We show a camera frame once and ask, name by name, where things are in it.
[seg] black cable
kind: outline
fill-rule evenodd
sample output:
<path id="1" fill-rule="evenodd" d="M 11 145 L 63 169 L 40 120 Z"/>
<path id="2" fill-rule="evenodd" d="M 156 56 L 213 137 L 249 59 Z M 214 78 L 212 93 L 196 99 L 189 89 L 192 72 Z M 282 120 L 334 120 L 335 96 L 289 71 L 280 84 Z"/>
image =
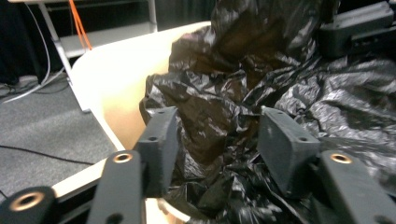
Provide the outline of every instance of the black cable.
<path id="1" fill-rule="evenodd" d="M 3 146 L 3 145 L 0 145 L 0 147 L 3 147 L 5 149 L 14 149 L 14 150 L 19 150 L 19 151 L 29 152 L 29 153 L 33 153 L 33 154 L 36 154 L 36 155 L 40 155 L 40 156 L 48 157 L 48 158 L 51 158 L 51 159 L 59 160 L 59 161 L 68 161 L 68 162 L 79 163 L 79 164 L 84 164 L 84 165 L 94 165 L 94 163 L 91 163 L 91 162 L 75 161 L 75 160 L 65 159 L 65 158 L 52 156 L 52 155 L 49 155 L 49 154 L 33 151 L 33 150 L 22 148 L 22 147 L 9 147 L 9 146 Z"/>
<path id="2" fill-rule="evenodd" d="M 63 87 L 61 87 L 59 90 L 56 91 L 35 91 L 33 93 L 35 94 L 55 94 L 61 91 L 66 90 L 67 88 L 69 88 L 69 83 L 67 82 L 67 80 L 65 80 L 64 82 L 66 82 L 66 85 L 64 85 Z"/>
<path id="3" fill-rule="evenodd" d="M 0 194 L 3 195 L 3 197 L 4 197 L 5 199 L 8 199 L 8 196 L 7 196 L 2 190 L 0 190 Z"/>
<path id="4" fill-rule="evenodd" d="M 57 76 L 55 79 L 53 79 L 50 83 L 48 83 L 47 85 L 45 85 L 41 90 L 44 90 L 50 86 L 53 86 L 55 84 L 58 84 L 60 82 L 64 82 L 67 81 L 67 74 L 66 73 L 62 73 L 59 76 Z"/>

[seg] black curtain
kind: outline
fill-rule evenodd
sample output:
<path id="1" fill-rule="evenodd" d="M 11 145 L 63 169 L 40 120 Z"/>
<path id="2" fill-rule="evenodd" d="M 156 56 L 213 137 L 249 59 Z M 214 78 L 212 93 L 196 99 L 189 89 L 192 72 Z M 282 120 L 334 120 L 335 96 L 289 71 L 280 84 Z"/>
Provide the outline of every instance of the black curtain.
<path id="1" fill-rule="evenodd" d="M 62 68 L 50 32 L 37 6 L 33 10 L 46 40 L 51 71 Z M 36 75 L 41 81 L 47 72 L 47 53 L 27 6 L 0 0 L 0 83 L 16 84 L 20 76 Z"/>
<path id="2" fill-rule="evenodd" d="M 216 0 L 156 0 L 158 30 L 210 21 Z"/>

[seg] black trash bag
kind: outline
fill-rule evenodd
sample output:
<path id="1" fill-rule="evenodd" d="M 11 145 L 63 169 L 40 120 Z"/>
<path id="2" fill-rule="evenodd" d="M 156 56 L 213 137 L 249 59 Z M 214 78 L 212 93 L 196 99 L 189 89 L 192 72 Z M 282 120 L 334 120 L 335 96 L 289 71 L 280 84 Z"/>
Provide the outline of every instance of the black trash bag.
<path id="1" fill-rule="evenodd" d="M 192 216 L 190 223 L 271 223 L 270 220 L 309 223 L 309 203 L 282 199 L 265 164 L 257 157 L 261 105 L 271 105 L 289 113 L 317 137 L 330 136 L 320 138 L 322 150 L 341 149 L 358 157 L 366 164 L 370 175 L 394 196 L 395 66 L 393 60 L 381 55 L 360 55 L 335 61 L 317 57 L 294 71 L 268 73 L 251 91 L 248 91 L 244 71 L 229 75 L 180 72 L 148 77 L 146 97 L 141 104 L 144 118 L 149 119 L 153 111 L 165 106 L 174 105 L 179 109 L 183 153 L 176 164 L 175 174 L 178 175 L 174 184 L 178 188 L 165 199 Z M 340 86 L 345 87 L 343 91 L 354 93 L 354 98 L 351 94 L 342 94 L 345 98 L 340 98 L 339 93 L 343 92 L 338 91 Z M 332 99 L 337 102 L 327 97 L 332 90 L 338 97 Z M 330 109 L 320 114 L 323 119 L 316 119 L 311 112 L 315 103 L 340 105 L 337 107 L 340 112 L 334 115 Z M 353 115 L 364 122 L 350 119 L 350 108 Z M 325 118 L 333 119 L 333 116 L 345 121 L 341 124 L 329 122 L 334 127 L 340 125 L 340 130 L 371 131 L 380 137 L 373 139 L 364 134 L 352 134 L 347 135 L 349 139 L 339 140 L 335 137 L 346 134 L 336 135 L 332 129 L 326 129 Z M 238 196 L 234 190 L 243 194 Z"/>
<path id="2" fill-rule="evenodd" d="M 314 136 L 396 148 L 396 64 L 384 56 L 317 59 L 276 102 Z"/>
<path id="3" fill-rule="evenodd" d="M 313 31 L 336 6 L 336 0 L 219 1 L 211 26 L 173 44 L 169 71 L 224 74 L 242 69 L 249 86 L 255 86 L 266 73 L 295 69 L 311 58 Z"/>
<path id="4" fill-rule="evenodd" d="M 378 55 L 330 61 L 313 54 L 312 32 L 326 4 L 302 2 L 222 0 L 213 27 L 174 44 L 171 72 L 147 78 L 145 122 L 159 108 L 178 108 L 181 150 L 165 199 L 192 216 L 190 223 L 310 222 L 309 200 L 279 196 L 257 153 L 262 105 L 289 113 L 316 137 L 332 137 L 323 150 L 356 150 L 372 177 L 394 192 L 395 63 Z M 220 12 L 227 14 L 217 18 Z M 332 143 L 340 135 L 376 144 Z M 376 155 L 378 147 L 383 154 Z"/>

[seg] plastic wrinkle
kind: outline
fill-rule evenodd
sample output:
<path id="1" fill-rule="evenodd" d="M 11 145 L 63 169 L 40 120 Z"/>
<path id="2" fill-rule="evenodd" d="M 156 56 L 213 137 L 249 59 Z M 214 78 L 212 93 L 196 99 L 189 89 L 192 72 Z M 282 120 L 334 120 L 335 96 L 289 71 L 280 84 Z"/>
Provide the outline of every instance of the plastic wrinkle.
<path id="1" fill-rule="evenodd" d="M 145 122 L 178 108 L 181 149 L 164 198 L 189 223 L 310 223 L 309 200 L 282 198 L 256 150 L 262 105 L 288 113 L 321 150 L 361 159 L 396 195 L 396 63 L 321 58 L 313 34 L 337 4 L 218 1 L 211 26 L 173 44 L 169 73 L 147 78 Z"/>

